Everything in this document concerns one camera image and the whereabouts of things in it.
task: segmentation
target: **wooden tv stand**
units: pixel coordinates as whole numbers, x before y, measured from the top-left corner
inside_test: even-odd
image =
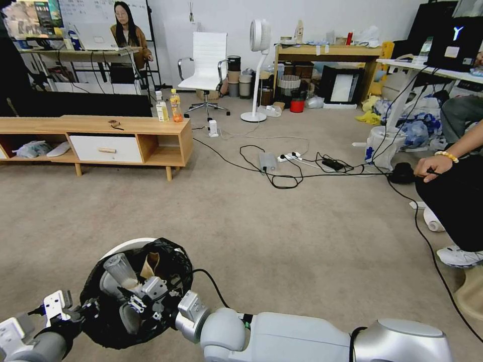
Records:
[[[111,127],[112,120],[120,125]],[[20,158],[12,152],[32,140],[53,146],[68,141],[71,149],[58,157]],[[0,118],[0,162],[73,163],[77,176],[82,175],[82,163],[164,166],[171,181],[171,167],[186,166],[192,151],[189,119],[175,123],[149,117]]]

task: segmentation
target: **whiteboard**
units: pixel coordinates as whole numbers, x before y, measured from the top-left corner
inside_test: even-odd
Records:
[[[114,0],[59,0],[64,24],[75,23],[116,23]],[[152,40],[146,0],[124,1],[131,9],[134,23],[141,28],[146,40]]]

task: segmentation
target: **white fan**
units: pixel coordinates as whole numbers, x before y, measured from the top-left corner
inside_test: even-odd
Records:
[[[271,41],[271,28],[270,24],[265,19],[255,19],[250,25],[250,45],[252,51],[261,51],[262,58],[257,65],[257,75],[255,76],[255,94],[253,95],[252,111],[242,113],[241,119],[247,122],[261,122],[264,121],[267,116],[263,113],[256,112],[257,97],[258,97],[258,83],[260,81],[260,68],[263,62],[267,58],[270,51]]]

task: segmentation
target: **beaded bracelet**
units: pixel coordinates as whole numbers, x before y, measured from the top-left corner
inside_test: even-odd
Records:
[[[449,157],[451,158],[451,160],[454,162],[454,163],[458,163],[459,162],[459,159],[455,156],[453,156],[451,153],[449,152],[446,152],[446,151],[438,151],[434,154],[435,156],[446,156],[446,157]]]

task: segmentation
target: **brown jacket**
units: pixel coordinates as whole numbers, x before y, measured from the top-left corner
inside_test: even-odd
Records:
[[[112,32],[112,35],[114,35],[114,39],[116,39],[116,25],[111,26],[111,32]],[[144,33],[138,26],[136,26],[136,37],[139,42],[139,46],[142,47],[142,50],[139,51],[138,53],[134,53],[134,63],[136,63],[136,67],[138,69],[143,69],[144,63],[146,62],[147,57],[151,55],[151,51],[147,48],[146,37],[144,36]],[[138,46],[132,39],[129,39],[128,42],[129,42],[129,46],[132,46],[132,47]],[[116,43],[120,47],[127,45],[127,44],[120,44],[117,41],[117,39],[116,39]]]

